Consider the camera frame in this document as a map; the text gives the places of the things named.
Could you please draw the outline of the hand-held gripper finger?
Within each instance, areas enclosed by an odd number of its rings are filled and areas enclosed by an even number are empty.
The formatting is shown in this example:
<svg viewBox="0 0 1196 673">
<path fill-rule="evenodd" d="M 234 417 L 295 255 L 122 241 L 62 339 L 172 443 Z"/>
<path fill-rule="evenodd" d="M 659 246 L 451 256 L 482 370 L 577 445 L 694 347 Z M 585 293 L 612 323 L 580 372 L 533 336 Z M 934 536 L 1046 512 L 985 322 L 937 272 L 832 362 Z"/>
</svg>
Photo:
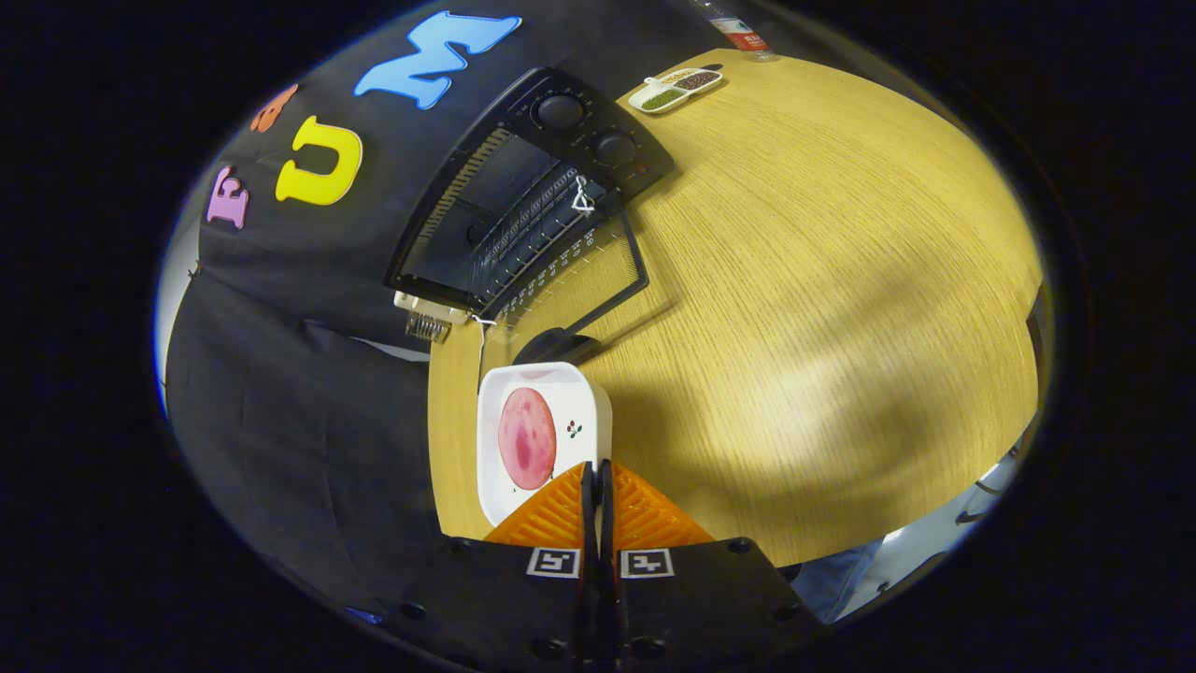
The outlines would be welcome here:
<svg viewBox="0 0 1196 673">
<path fill-rule="evenodd" d="M 762 672 L 823 623 L 752 539 L 715 539 L 643 478 L 598 475 L 598 663 L 604 672 Z"/>
<path fill-rule="evenodd" d="M 581 672 L 594 616 L 592 491 L 582 463 L 518 508 L 515 524 L 562 510 L 563 530 L 539 542 L 445 537 L 382 631 L 443 669 Z"/>
</svg>

